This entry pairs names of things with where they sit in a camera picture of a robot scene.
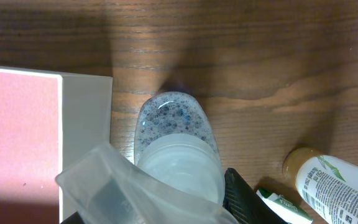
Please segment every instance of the bottle label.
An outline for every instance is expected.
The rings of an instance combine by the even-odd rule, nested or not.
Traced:
[[[358,167],[332,156],[308,160],[296,177],[305,200],[330,224],[358,224]]]

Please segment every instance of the white bottle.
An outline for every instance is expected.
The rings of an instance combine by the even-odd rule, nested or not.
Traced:
[[[284,176],[330,224],[358,224],[358,167],[310,149],[293,151],[284,161]]]

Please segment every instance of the bottle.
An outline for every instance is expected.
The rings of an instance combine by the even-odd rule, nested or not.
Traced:
[[[358,224],[358,167],[312,148],[284,161],[283,174],[329,224]]]

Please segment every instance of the brown wooden surface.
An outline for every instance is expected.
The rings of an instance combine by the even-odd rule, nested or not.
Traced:
[[[300,202],[281,166],[301,142],[358,166],[358,0],[0,0],[0,65],[114,76],[130,160],[141,105],[173,80],[251,186]]]

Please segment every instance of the box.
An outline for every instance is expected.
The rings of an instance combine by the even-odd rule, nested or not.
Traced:
[[[75,212],[54,178],[109,141],[111,97],[111,77],[0,67],[0,203]]]

